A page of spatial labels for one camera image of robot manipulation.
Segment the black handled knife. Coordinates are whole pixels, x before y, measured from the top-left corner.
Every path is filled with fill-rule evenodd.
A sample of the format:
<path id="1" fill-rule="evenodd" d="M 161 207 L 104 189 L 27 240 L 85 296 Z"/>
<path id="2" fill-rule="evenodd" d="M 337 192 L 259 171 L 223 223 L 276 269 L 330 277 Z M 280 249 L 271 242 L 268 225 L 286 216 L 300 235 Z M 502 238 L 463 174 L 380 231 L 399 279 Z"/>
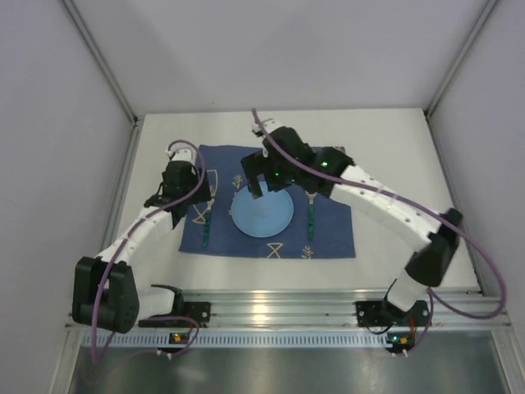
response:
<path id="1" fill-rule="evenodd" d="M 212 206 L 214 203 L 214 198 L 211 198 L 207 202 L 207 207 L 203 213 L 204 224 L 203 224 L 203 247 L 206 248 L 209 243 L 209 234 L 211 226 L 211 217 L 212 217 Z"/>

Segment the spoon with blue handle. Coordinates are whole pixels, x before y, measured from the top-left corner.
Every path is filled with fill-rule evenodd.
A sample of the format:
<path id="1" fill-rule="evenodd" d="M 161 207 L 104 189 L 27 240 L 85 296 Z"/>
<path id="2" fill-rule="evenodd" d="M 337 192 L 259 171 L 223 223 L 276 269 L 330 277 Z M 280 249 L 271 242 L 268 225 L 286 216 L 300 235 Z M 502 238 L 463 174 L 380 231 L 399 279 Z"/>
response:
<path id="1" fill-rule="evenodd" d="M 313 241 L 315 234 L 315 197 L 316 193 L 305 193 L 308 198 L 308 239 Z"/>

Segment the blue plastic plate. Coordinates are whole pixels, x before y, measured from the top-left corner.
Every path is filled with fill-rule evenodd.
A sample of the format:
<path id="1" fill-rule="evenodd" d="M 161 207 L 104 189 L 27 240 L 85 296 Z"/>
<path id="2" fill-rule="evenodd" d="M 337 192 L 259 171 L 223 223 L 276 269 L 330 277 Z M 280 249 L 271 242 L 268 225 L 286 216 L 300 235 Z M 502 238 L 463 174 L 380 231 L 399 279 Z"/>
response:
<path id="1" fill-rule="evenodd" d="M 248 187 L 241 189 L 231 205 L 236 227 L 247 236 L 268 238 L 283 232 L 294 216 L 294 203 L 285 191 L 268 191 L 262 183 L 263 195 L 254 199 Z"/>

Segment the blue cloth placemat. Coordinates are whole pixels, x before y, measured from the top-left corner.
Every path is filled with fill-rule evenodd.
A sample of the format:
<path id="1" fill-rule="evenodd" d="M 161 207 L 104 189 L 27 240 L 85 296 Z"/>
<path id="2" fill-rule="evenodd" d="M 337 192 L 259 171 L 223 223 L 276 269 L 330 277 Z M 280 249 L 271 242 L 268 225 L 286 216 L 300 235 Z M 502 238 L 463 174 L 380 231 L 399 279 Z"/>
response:
<path id="1" fill-rule="evenodd" d="M 253 238 L 233 223 L 231 205 L 247 186 L 240 161 L 254 153 L 250 147 L 200 145 L 208 182 L 215 194 L 209 243 L 203 247 L 203 213 L 207 204 L 189 208 L 179 250 L 190 254 L 254 259 L 353 259 L 354 232 L 350 207 L 321 195 L 315 197 L 315 234 L 308 239 L 308 198 L 299 186 L 286 189 L 294 203 L 290 225 L 280 234 Z"/>

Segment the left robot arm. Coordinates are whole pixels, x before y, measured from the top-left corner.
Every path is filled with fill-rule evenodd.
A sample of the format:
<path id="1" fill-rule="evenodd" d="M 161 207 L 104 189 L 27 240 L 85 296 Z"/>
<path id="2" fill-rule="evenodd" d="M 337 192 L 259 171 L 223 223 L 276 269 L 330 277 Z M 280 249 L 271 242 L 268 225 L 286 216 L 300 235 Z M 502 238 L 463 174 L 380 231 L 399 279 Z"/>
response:
<path id="1" fill-rule="evenodd" d="M 127 333 L 138 321 L 180 312 L 184 299 L 179 289 L 152 284 L 139 290 L 135 275 L 188 207 L 210 199 L 208 176 L 202 168 L 186 160 L 170 161 L 157 193 L 144 202 L 131 226 L 97 256 L 83 257 L 76 264 L 73 320 Z"/>

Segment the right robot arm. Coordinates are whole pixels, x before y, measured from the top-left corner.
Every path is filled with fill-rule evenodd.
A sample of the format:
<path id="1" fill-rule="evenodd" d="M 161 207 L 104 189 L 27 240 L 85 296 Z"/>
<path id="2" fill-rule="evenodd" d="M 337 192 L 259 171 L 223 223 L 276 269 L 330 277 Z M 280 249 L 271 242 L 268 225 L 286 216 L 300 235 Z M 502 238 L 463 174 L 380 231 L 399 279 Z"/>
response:
<path id="1" fill-rule="evenodd" d="M 350 156 L 334 147 L 313 149 L 286 126 L 271 128 L 262 148 L 241 160 L 251 195 L 299 186 L 347 205 L 392 230 L 413 254 L 387 291 L 382 308 L 392 317 L 405 316 L 429 288 L 438 287 L 459 246 L 453 230 L 463 219 L 450 208 L 444 213 L 422 213 L 367 174 Z"/>

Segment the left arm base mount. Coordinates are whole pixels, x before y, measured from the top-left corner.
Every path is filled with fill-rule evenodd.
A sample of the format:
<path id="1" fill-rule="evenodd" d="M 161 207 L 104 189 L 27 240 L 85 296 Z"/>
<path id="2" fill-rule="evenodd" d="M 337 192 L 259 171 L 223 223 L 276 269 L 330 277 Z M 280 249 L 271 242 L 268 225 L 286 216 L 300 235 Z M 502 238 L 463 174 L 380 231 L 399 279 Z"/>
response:
<path id="1" fill-rule="evenodd" d="M 210 302 L 186 301 L 180 311 L 138 321 L 140 328 L 207 328 L 211 318 Z"/>

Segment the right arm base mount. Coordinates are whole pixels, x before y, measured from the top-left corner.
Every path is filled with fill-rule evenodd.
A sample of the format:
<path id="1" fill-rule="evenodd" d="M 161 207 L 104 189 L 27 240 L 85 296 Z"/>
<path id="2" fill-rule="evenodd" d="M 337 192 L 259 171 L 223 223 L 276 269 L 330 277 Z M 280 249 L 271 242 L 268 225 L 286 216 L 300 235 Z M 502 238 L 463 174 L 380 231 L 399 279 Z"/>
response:
<path id="1" fill-rule="evenodd" d="M 408 312 L 385 300 L 361 300 L 355 303 L 358 326 L 361 328 L 424 327 L 430 318 L 429 305 L 418 300 Z"/>

